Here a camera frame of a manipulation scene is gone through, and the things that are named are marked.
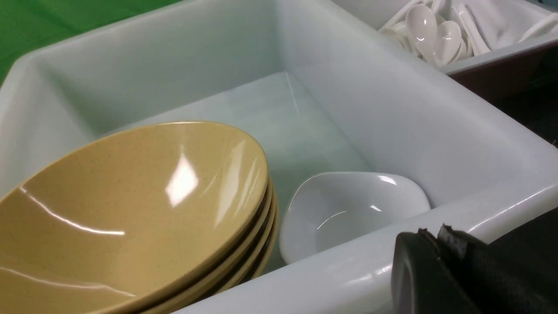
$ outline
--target white plastic bin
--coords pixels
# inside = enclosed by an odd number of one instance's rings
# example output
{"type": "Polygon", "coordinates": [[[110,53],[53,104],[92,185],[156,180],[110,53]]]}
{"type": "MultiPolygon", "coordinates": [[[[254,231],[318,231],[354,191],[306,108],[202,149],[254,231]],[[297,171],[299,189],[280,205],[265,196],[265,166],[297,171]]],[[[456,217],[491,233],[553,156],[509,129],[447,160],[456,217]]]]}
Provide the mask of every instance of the white plastic bin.
{"type": "MultiPolygon", "coordinates": [[[[331,1],[192,0],[35,51],[0,89],[0,194],[111,132],[225,122],[262,144],[281,211],[342,170],[411,178],[433,210],[181,313],[389,310],[399,232],[445,222],[493,241],[558,206],[558,151],[384,43],[331,1]]],[[[281,266],[275,251],[267,270],[281,266]]]]}
{"type": "MultiPolygon", "coordinates": [[[[357,18],[379,30],[408,0],[333,0],[357,18]]],[[[440,68],[460,84],[488,100],[510,96],[527,85],[548,49],[558,45],[558,27],[550,34],[517,44],[517,40],[551,8],[525,0],[444,0],[440,14],[465,3],[491,52],[440,68]],[[500,34],[497,26],[505,26],[500,34]]]]}

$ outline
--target black object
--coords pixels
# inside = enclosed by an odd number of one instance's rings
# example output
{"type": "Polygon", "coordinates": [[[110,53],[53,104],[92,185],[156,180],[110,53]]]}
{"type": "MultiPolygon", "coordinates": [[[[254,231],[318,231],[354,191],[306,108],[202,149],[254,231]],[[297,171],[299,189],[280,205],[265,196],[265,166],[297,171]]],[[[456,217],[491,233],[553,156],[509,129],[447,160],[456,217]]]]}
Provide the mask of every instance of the black object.
{"type": "Polygon", "coordinates": [[[391,273],[396,314],[481,313],[451,275],[442,250],[426,230],[397,236],[391,273]]]}
{"type": "Polygon", "coordinates": [[[558,280],[539,278],[525,267],[448,226],[437,239],[426,230],[405,232],[396,239],[394,309],[397,314],[558,313],[558,280]]]}

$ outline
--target dishware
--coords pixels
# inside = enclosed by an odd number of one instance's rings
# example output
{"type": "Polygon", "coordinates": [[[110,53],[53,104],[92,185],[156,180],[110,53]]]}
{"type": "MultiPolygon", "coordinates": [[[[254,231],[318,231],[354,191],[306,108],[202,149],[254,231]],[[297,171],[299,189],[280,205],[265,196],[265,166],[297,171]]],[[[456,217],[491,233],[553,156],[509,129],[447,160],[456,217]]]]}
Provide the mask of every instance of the dishware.
{"type": "Polygon", "coordinates": [[[426,3],[426,2],[425,2],[425,0],[411,0],[411,1],[409,1],[404,7],[401,8],[401,10],[399,10],[399,12],[397,12],[392,18],[390,18],[389,21],[387,21],[387,23],[384,24],[384,26],[382,26],[378,31],[381,32],[381,31],[385,30],[386,28],[392,27],[397,22],[400,22],[402,19],[405,19],[409,9],[412,6],[414,6],[416,4],[421,4],[421,3],[426,3]]]}
{"type": "Polygon", "coordinates": [[[409,41],[415,44],[426,62],[436,65],[434,46],[437,24],[436,17],[432,11],[423,4],[415,5],[407,12],[405,21],[407,23],[409,41]]]}
{"type": "Polygon", "coordinates": [[[542,36],[552,31],[558,24],[558,13],[553,12],[543,20],[529,28],[517,42],[524,42],[527,39],[542,36]]]}
{"type": "Polygon", "coordinates": [[[262,252],[259,254],[258,258],[254,262],[254,265],[250,270],[247,272],[246,276],[242,279],[241,283],[245,283],[249,280],[258,278],[262,275],[264,268],[267,265],[267,262],[271,258],[271,254],[273,253],[273,244],[277,241],[277,235],[279,234],[279,219],[275,219],[273,222],[273,229],[271,231],[271,235],[267,238],[267,242],[262,249],[262,252]]]}
{"type": "Polygon", "coordinates": [[[298,188],[285,213],[281,255],[295,263],[429,210],[422,189],[399,175],[318,174],[298,188]]]}
{"type": "Polygon", "coordinates": [[[438,66],[448,65],[459,53],[461,28],[453,21],[446,21],[438,26],[438,39],[434,47],[434,57],[438,66]]]}
{"type": "Polygon", "coordinates": [[[245,256],[251,255],[251,249],[253,244],[259,242],[261,238],[261,233],[266,229],[270,221],[273,221],[273,202],[275,198],[275,192],[273,190],[273,185],[271,180],[269,180],[266,196],[261,204],[260,212],[258,213],[257,220],[254,222],[253,226],[248,230],[249,234],[242,240],[240,245],[234,249],[234,251],[215,269],[213,269],[208,275],[203,277],[201,280],[196,282],[193,286],[188,287],[179,294],[171,297],[170,299],[160,303],[159,305],[144,311],[145,314],[155,314],[162,312],[171,312],[169,309],[174,307],[185,307],[196,301],[199,297],[206,294],[214,287],[219,286],[219,282],[227,276],[231,276],[233,270],[237,265],[243,264],[246,259],[245,256]]]}
{"type": "Polygon", "coordinates": [[[463,29],[469,37],[469,42],[473,48],[473,55],[478,56],[490,52],[490,48],[484,42],[484,39],[479,33],[475,21],[473,20],[471,14],[467,10],[467,7],[460,3],[457,7],[451,7],[458,15],[463,29]]]}
{"type": "MultiPolygon", "coordinates": [[[[273,220],[277,220],[278,219],[278,203],[277,203],[277,198],[273,199],[273,213],[274,216],[272,217],[273,220]]],[[[223,285],[221,288],[219,288],[219,290],[216,293],[219,292],[223,292],[225,290],[228,290],[234,286],[236,286],[237,284],[239,284],[241,282],[241,280],[246,276],[246,274],[248,273],[248,271],[250,270],[250,268],[252,266],[255,266],[255,262],[256,259],[259,257],[260,253],[264,253],[265,255],[265,251],[263,251],[263,248],[265,246],[265,244],[267,243],[267,239],[269,237],[272,236],[272,227],[275,223],[272,221],[266,228],[266,230],[264,231],[264,234],[262,236],[262,239],[260,240],[260,242],[258,243],[257,247],[252,251],[252,254],[248,257],[248,259],[246,260],[246,262],[244,264],[242,264],[242,266],[240,268],[238,268],[238,270],[235,272],[234,276],[232,278],[230,278],[225,285],[223,285]]]]}
{"type": "Polygon", "coordinates": [[[215,122],[141,127],[67,155],[0,202],[0,311],[158,303],[241,240],[267,172],[256,140],[215,122]]]}
{"type": "Polygon", "coordinates": [[[183,307],[188,306],[194,302],[201,299],[208,298],[214,294],[230,289],[240,283],[241,279],[248,273],[252,267],[259,267],[261,264],[265,264],[267,260],[260,259],[257,257],[260,254],[267,254],[273,248],[273,243],[275,242],[275,234],[277,234],[277,224],[278,224],[278,204],[277,196],[272,193],[272,202],[270,206],[269,216],[266,218],[266,223],[261,229],[258,229],[256,236],[256,241],[254,241],[251,247],[248,249],[247,254],[243,256],[240,263],[238,263],[233,269],[226,273],[226,277],[222,278],[220,281],[216,282],[211,289],[201,292],[200,290],[189,288],[184,292],[172,297],[171,299],[153,307],[147,311],[142,312],[143,314],[162,314],[171,313],[173,311],[179,310],[183,307]]]}

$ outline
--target bowl rim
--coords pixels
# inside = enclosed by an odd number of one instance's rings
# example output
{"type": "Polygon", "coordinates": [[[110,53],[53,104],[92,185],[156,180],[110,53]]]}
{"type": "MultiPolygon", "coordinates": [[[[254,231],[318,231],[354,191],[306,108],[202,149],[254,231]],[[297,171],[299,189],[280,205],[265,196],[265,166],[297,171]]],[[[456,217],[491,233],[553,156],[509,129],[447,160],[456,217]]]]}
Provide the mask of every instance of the bowl rim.
{"type": "Polygon", "coordinates": [[[242,224],[239,224],[237,230],[235,232],[233,232],[233,234],[230,235],[230,238],[225,240],[224,244],[221,247],[217,248],[214,252],[209,254],[207,259],[203,263],[199,263],[198,265],[194,266],[192,268],[192,270],[189,271],[188,273],[182,274],[181,276],[175,278],[174,280],[171,280],[170,282],[167,283],[167,285],[162,285],[160,287],[157,287],[157,288],[153,289],[150,293],[144,293],[140,296],[135,296],[135,297],[132,297],[128,300],[125,300],[124,302],[116,303],[116,304],[113,304],[113,305],[110,305],[110,306],[107,306],[107,307],[104,307],[104,308],[99,308],[99,309],[90,311],[89,314],[113,314],[113,313],[120,313],[122,311],[126,311],[126,312],[132,311],[132,312],[134,312],[134,311],[141,310],[142,308],[145,308],[146,306],[149,306],[150,304],[152,304],[154,302],[160,301],[161,299],[165,299],[165,297],[168,295],[168,291],[176,291],[176,290],[180,289],[181,287],[184,287],[188,284],[191,284],[193,281],[195,281],[197,278],[200,277],[199,273],[200,273],[201,269],[210,268],[215,263],[217,263],[219,261],[219,259],[217,257],[219,257],[220,255],[226,254],[225,253],[226,250],[230,249],[230,246],[233,243],[235,243],[236,241],[239,240],[240,235],[247,228],[250,221],[253,219],[254,215],[256,214],[256,212],[258,210],[259,205],[262,203],[262,201],[263,201],[263,199],[266,195],[267,186],[268,186],[268,183],[270,181],[269,165],[268,165],[267,157],[265,155],[265,151],[261,147],[260,143],[249,133],[247,133],[247,132],[245,132],[245,131],[237,128],[237,127],[234,127],[232,125],[228,125],[226,123],[220,123],[220,122],[215,122],[215,121],[205,121],[205,120],[185,120],[185,121],[176,121],[176,122],[153,123],[153,124],[149,124],[149,125],[145,125],[145,126],[135,127],[135,128],[129,129],[129,130],[123,130],[121,132],[116,132],[114,134],[110,134],[108,136],[101,137],[97,140],[94,140],[94,141],[92,141],[92,142],[90,142],[90,143],[88,143],[84,146],[81,146],[81,147],[65,154],[64,156],[58,158],[57,160],[53,161],[52,163],[48,164],[47,166],[43,167],[41,170],[37,171],[32,176],[23,180],[20,184],[18,184],[13,189],[11,189],[10,192],[8,192],[6,195],[4,195],[0,198],[0,205],[1,205],[3,202],[5,202],[7,200],[8,197],[10,197],[12,194],[14,194],[18,189],[20,189],[22,186],[24,186],[27,182],[33,180],[33,178],[38,176],[40,173],[44,172],[45,170],[54,166],[55,164],[57,164],[59,162],[62,162],[63,160],[69,158],[70,156],[73,156],[73,155],[78,154],[79,152],[81,152],[85,149],[90,148],[91,146],[99,145],[99,143],[114,140],[115,137],[120,137],[120,136],[125,135],[125,134],[130,134],[130,133],[140,132],[140,131],[146,131],[146,130],[149,130],[149,129],[157,129],[158,127],[164,127],[164,126],[170,126],[170,125],[188,125],[188,124],[215,125],[215,126],[223,127],[225,129],[235,130],[236,132],[240,132],[240,133],[244,134],[244,136],[246,138],[251,139],[253,141],[253,143],[256,145],[257,149],[260,151],[261,155],[264,157],[263,158],[263,163],[262,163],[262,168],[264,170],[264,173],[266,174],[266,181],[262,185],[260,195],[258,197],[258,199],[259,199],[259,201],[257,203],[258,205],[255,206],[255,208],[252,210],[250,215],[247,216],[246,221],[244,221],[242,224]]]}

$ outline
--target stack of bowls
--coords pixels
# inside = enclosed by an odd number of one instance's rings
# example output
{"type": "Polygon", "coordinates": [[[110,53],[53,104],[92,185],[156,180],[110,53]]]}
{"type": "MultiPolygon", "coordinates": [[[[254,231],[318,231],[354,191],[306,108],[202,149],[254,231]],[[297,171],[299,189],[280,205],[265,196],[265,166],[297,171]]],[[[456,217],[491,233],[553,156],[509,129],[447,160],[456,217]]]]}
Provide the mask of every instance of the stack of bowls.
{"type": "Polygon", "coordinates": [[[115,134],[0,202],[0,312],[169,313],[260,275],[277,223],[265,154],[243,131],[115,134]]]}

